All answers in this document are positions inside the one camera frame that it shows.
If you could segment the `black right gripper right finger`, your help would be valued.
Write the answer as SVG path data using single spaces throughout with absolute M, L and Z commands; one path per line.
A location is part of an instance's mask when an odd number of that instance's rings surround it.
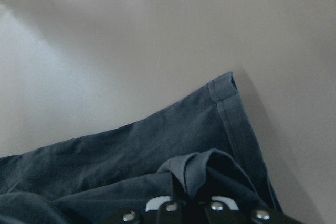
M 212 176 L 212 172 L 209 168 L 205 169 L 205 179 L 201 183 L 196 194 L 197 204 L 206 204 L 212 201 L 212 197 L 220 196 L 220 189 L 215 178 Z

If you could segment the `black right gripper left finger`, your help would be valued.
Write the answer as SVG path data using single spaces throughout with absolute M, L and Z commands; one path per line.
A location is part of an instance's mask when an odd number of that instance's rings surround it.
M 187 196 L 184 188 L 178 178 L 171 173 L 171 201 L 185 206 L 187 204 Z

